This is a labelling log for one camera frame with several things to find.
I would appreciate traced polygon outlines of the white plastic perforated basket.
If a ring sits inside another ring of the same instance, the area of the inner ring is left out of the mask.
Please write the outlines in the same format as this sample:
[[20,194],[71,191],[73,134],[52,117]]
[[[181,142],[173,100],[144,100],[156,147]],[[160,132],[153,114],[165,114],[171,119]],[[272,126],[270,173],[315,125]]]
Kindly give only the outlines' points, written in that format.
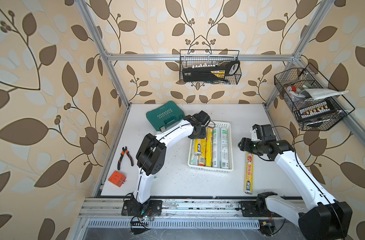
[[192,169],[230,173],[234,170],[231,124],[214,121],[211,140],[191,140],[188,166]]

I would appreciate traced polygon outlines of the yellow wrap roll group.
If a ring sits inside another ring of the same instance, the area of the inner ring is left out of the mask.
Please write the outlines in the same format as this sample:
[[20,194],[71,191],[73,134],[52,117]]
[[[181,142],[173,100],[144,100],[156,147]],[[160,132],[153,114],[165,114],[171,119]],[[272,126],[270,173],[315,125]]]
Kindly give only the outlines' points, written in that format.
[[197,154],[199,166],[205,166],[205,154],[206,154],[206,139],[197,140]]

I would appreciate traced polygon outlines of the yellow wrap roll chef label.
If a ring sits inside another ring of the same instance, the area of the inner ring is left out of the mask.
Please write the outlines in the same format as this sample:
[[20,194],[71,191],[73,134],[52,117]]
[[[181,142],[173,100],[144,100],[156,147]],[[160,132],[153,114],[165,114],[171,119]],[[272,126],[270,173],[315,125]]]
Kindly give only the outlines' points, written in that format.
[[206,152],[205,152],[205,166],[212,167],[212,134],[213,128],[206,129]]

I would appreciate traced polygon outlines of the clear green label wrap roll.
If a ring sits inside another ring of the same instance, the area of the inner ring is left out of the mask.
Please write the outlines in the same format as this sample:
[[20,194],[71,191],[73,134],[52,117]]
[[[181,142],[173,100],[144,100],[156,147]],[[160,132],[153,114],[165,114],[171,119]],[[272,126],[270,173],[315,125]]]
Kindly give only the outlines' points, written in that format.
[[212,167],[220,168],[220,128],[215,127],[212,133]]

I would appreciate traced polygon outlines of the white green wrap roll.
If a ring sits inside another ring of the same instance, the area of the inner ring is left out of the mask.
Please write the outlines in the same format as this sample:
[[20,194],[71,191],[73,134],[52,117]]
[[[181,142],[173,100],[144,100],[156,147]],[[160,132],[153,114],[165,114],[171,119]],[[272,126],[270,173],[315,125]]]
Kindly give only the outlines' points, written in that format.
[[221,136],[221,150],[220,150],[220,159],[221,159],[221,168],[229,169],[229,153],[228,153],[228,130],[227,128],[220,129]]

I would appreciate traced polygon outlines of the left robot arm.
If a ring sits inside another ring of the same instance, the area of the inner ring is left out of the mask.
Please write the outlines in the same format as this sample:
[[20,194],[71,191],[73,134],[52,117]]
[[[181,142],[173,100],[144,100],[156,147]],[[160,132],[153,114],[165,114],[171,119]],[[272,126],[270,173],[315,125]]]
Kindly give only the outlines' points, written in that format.
[[164,165],[167,148],[186,137],[191,140],[204,139],[210,122],[210,116],[200,111],[185,116],[178,124],[161,134],[147,134],[144,137],[136,154],[139,167],[137,186],[131,194],[131,201],[138,209],[148,205],[152,181]]

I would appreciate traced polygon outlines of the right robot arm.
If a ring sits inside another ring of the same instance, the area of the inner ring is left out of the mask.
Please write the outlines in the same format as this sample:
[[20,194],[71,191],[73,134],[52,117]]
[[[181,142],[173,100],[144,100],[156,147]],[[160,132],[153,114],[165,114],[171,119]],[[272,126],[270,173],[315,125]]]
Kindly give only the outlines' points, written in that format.
[[242,138],[241,151],[267,155],[289,177],[300,193],[307,211],[301,210],[274,192],[258,194],[256,211],[276,213],[298,226],[308,240],[345,239],[352,218],[352,209],[328,193],[300,161],[294,147],[287,141],[253,141]]

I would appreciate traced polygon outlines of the green plastic tool case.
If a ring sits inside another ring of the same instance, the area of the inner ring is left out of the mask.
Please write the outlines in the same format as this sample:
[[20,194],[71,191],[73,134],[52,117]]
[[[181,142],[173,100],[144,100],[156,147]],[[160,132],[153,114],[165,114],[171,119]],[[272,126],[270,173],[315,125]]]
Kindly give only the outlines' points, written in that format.
[[146,113],[146,118],[158,132],[163,132],[185,117],[183,110],[173,101]]

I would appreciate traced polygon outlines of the black yellow hand saw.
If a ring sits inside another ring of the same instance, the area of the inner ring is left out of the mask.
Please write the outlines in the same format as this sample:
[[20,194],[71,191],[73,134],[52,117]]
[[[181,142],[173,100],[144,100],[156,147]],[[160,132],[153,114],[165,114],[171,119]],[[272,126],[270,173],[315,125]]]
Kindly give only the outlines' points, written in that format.
[[180,78],[186,82],[208,84],[237,84],[241,77],[240,61],[198,64],[180,70]]

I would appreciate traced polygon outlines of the socket bit set tray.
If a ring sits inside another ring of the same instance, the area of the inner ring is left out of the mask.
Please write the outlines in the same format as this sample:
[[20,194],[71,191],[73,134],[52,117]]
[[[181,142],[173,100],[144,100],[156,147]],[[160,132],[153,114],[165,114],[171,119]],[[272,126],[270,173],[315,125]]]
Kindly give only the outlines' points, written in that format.
[[302,120],[308,120],[311,118],[319,118],[328,114],[337,112],[336,108],[330,101],[324,101],[319,104],[306,107],[298,111]]

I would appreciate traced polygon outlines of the red square block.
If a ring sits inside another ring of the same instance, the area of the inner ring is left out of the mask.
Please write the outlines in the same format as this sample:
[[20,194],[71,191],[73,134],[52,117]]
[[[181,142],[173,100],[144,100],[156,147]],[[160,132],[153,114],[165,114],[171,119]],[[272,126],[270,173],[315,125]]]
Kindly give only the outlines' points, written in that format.
[[108,178],[108,181],[120,188],[125,183],[126,176],[118,171],[114,171]]

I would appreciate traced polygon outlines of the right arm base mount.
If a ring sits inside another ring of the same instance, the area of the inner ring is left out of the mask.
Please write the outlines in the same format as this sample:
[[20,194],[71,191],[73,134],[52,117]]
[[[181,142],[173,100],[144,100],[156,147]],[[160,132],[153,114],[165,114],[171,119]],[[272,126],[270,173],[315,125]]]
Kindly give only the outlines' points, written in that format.
[[239,209],[243,217],[261,217],[261,218],[281,218],[280,215],[272,213],[269,210],[258,210],[256,208],[256,201],[241,201],[239,202]]

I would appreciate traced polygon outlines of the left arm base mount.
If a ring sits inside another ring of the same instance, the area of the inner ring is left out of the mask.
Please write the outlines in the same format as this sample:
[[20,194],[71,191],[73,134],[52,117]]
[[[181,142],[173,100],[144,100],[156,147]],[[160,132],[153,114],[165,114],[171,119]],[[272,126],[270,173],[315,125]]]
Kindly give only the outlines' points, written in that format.
[[143,204],[140,204],[135,199],[125,200],[121,215],[132,217],[145,217],[145,216],[160,216],[162,211],[161,200],[148,200]]

